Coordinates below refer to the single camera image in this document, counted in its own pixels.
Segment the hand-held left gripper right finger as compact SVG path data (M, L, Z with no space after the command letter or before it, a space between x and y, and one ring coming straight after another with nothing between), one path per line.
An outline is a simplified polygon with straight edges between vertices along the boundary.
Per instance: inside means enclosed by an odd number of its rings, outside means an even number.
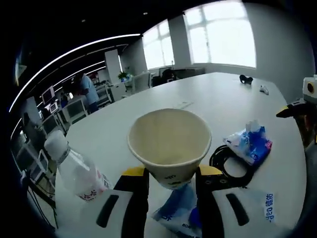
M274 238L276 225L264 217L260 195L247 188L227 188L217 168L196 171L197 207L204 238Z

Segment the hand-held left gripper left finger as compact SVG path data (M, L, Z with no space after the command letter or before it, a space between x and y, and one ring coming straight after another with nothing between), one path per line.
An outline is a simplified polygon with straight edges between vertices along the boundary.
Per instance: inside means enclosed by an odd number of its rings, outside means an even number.
M147 218L149 171L126 170L114 189L85 205L85 234L89 238L142 238Z

